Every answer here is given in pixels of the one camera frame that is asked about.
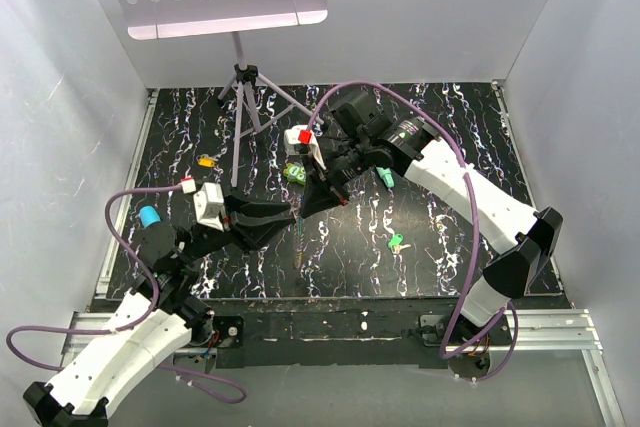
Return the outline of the green tagged key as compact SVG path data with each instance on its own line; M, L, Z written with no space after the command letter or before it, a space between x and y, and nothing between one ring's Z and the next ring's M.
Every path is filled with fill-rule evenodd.
M387 247L389 248L389 250L394 254L394 255L398 255L400 252L402 252L404 249L407 249L410 247L410 244L406 244L404 242L404 236L400 233L395 233L392 235L392 237L389 239L388 243L387 243Z

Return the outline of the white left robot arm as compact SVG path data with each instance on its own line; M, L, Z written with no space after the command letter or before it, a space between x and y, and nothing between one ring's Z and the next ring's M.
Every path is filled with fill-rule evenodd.
M176 350L211 352L237 343L228 329L239 317L217 317L191 290L203 257L235 245L255 251L295 221L287 202L249 199L203 184L191 195L196 221L189 228L163 220L152 206L139 212L138 258L149 272L138 277L117 310L67 366L34 382L23 399L40 426L105 426L124 398Z

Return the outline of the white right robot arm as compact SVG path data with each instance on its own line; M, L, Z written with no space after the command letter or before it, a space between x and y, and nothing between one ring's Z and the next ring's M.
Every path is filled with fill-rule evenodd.
M536 210L506 194L466 163L443 129L424 115L392 120L372 94L359 90L330 109L344 133L343 146L322 151L311 128L297 125L284 134L288 154L299 154L306 171L303 218L344 205L347 185L374 168L388 168L427 189L471 223L473 239L496 252L480 275L466 281L441 337L475 344L488 333L509 301L524 296L549 263L563 224L547 207Z

